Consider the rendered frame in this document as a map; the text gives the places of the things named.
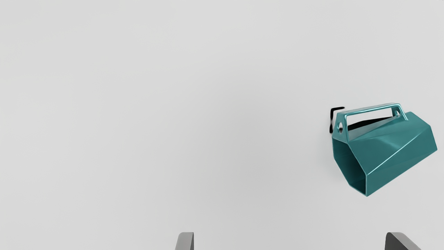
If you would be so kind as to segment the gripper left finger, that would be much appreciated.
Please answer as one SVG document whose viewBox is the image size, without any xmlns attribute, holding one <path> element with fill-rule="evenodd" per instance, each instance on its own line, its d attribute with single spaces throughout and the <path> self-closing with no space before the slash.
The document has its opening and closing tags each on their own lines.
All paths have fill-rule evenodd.
<svg viewBox="0 0 444 250">
<path fill-rule="evenodd" d="M 175 250 L 195 250 L 194 232 L 182 232 L 178 235 Z"/>
</svg>

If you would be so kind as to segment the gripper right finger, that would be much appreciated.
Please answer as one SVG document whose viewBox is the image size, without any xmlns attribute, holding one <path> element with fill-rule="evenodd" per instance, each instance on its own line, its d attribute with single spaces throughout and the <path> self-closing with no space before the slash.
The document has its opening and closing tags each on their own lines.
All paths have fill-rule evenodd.
<svg viewBox="0 0 444 250">
<path fill-rule="evenodd" d="M 421 250 L 421 248 L 401 232 L 388 232 L 384 250 Z"/>
</svg>

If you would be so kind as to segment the teal faceted mug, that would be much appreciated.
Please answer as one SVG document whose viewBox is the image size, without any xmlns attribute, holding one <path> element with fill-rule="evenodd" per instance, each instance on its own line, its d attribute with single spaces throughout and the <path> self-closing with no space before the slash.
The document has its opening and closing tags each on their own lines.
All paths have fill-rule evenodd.
<svg viewBox="0 0 444 250">
<path fill-rule="evenodd" d="M 390 109 L 390 117 L 349 125 L 353 115 Z M 431 126 L 398 103 L 346 110 L 330 127 L 333 156 L 347 183 L 369 196 L 436 152 Z"/>
</svg>

